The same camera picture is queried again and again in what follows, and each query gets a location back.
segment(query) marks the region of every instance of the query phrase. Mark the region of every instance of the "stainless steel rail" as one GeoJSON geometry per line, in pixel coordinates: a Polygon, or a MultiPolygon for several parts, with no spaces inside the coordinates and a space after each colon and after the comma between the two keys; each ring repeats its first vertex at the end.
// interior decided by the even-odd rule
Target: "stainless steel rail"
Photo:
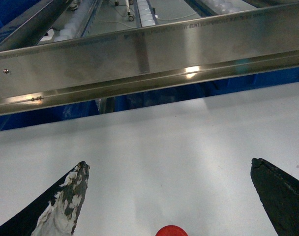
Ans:
{"type": "Polygon", "coordinates": [[[295,66],[299,3],[0,52],[0,114],[295,66]]]}

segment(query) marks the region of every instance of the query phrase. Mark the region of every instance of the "metal frame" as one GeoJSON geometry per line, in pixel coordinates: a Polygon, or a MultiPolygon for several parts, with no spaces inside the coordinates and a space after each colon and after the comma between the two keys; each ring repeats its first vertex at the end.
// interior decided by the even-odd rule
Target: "metal frame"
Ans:
{"type": "Polygon", "coordinates": [[[296,66],[299,3],[132,29],[1,52],[0,115],[296,66]]]}
{"type": "Polygon", "coordinates": [[[200,0],[184,0],[201,17],[218,15],[200,0]]]}
{"type": "Polygon", "coordinates": [[[77,38],[85,37],[88,34],[88,32],[90,31],[90,26],[93,23],[94,16],[100,10],[102,2],[103,2],[103,0],[95,0],[94,3],[91,5],[91,7],[87,13],[86,21],[85,20],[83,21],[86,23],[80,27],[79,34],[77,35],[77,38]]]}
{"type": "Polygon", "coordinates": [[[36,45],[71,0],[42,0],[0,29],[0,52],[36,45]]]}

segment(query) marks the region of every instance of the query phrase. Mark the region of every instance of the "white container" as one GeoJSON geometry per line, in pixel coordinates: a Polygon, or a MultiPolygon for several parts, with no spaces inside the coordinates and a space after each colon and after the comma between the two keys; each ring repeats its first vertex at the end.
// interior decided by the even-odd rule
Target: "white container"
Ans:
{"type": "Polygon", "coordinates": [[[79,9],[76,11],[77,17],[81,17],[82,19],[84,18],[84,16],[87,14],[88,10],[85,9],[85,7],[83,6],[79,6],[79,9]]]}
{"type": "Polygon", "coordinates": [[[140,12],[140,16],[146,15],[146,14],[151,14],[150,9],[144,9],[144,10],[139,11],[139,12],[140,12]]]}
{"type": "Polygon", "coordinates": [[[231,2],[222,3],[218,6],[219,14],[227,14],[229,8],[232,8],[233,4],[231,2]]]}
{"type": "Polygon", "coordinates": [[[239,12],[241,11],[240,7],[232,7],[228,10],[228,13],[234,13],[234,12],[239,12]]]}
{"type": "Polygon", "coordinates": [[[76,33],[77,33],[77,28],[76,28],[74,23],[67,23],[67,24],[64,25],[64,28],[65,29],[70,29],[72,31],[73,35],[76,35],[76,33]]]}
{"type": "Polygon", "coordinates": [[[147,1],[138,2],[138,6],[148,6],[148,2],[147,1]]]}
{"type": "Polygon", "coordinates": [[[76,14],[74,15],[76,20],[81,23],[84,19],[84,16],[85,16],[85,12],[84,11],[79,11],[79,12],[76,12],[76,14]]]}
{"type": "Polygon", "coordinates": [[[144,6],[139,6],[139,11],[145,10],[145,9],[149,9],[150,7],[148,5],[144,5],[144,6]]]}
{"type": "Polygon", "coordinates": [[[54,42],[65,41],[65,40],[68,40],[68,39],[69,38],[66,35],[58,36],[58,37],[55,37],[54,42]]]}
{"type": "Polygon", "coordinates": [[[68,39],[72,39],[74,37],[72,31],[70,29],[63,29],[60,31],[60,36],[67,36],[68,39]]]}
{"type": "Polygon", "coordinates": [[[224,0],[212,0],[212,1],[210,2],[210,4],[211,4],[211,8],[212,8],[212,9],[213,9],[214,7],[215,7],[215,9],[218,8],[219,5],[220,5],[220,4],[223,4],[223,3],[225,3],[224,0]]]}
{"type": "Polygon", "coordinates": [[[148,21],[148,20],[153,20],[152,14],[146,14],[141,16],[141,22],[148,21]]]}
{"type": "Polygon", "coordinates": [[[212,6],[213,6],[213,0],[205,0],[205,4],[206,4],[208,7],[212,8],[212,6]]]}
{"type": "Polygon", "coordinates": [[[72,18],[69,20],[69,23],[73,23],[77,29],[81,25],[81,22],[75,16],[72,16],[72,18]]]}
{"type": "Polygon", "coordinates": [[[148,20],[148,21],[143,21],[142,22],[142,26],[146,27],[146,26],[154,26],[155,25],[155,21],[154,20],[148,20]]]}

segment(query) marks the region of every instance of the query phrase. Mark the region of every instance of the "red ball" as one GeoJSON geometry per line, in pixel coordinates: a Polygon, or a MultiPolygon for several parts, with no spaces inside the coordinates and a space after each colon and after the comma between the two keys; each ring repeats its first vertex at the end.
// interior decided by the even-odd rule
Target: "red ball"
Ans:
{"type": "Polygon", "coordinates": [[[188,234],[176,225],[167,225],[161,228],[156,236],[188,236],[188,234]]]}

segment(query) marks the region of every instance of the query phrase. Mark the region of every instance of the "metal beam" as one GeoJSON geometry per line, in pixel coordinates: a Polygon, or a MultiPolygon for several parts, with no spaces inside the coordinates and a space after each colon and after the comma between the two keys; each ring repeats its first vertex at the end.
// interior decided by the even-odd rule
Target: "metal beam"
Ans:
{"type": "Polygon", "coordinates": [[[0,114],[295,66],[299,3],[1,52],[0,114]]]}
{"type": "Polygon", "coordinates": [[[71,0],[42,0],[0,29],[0,52],[36,45],[71,0]]]}

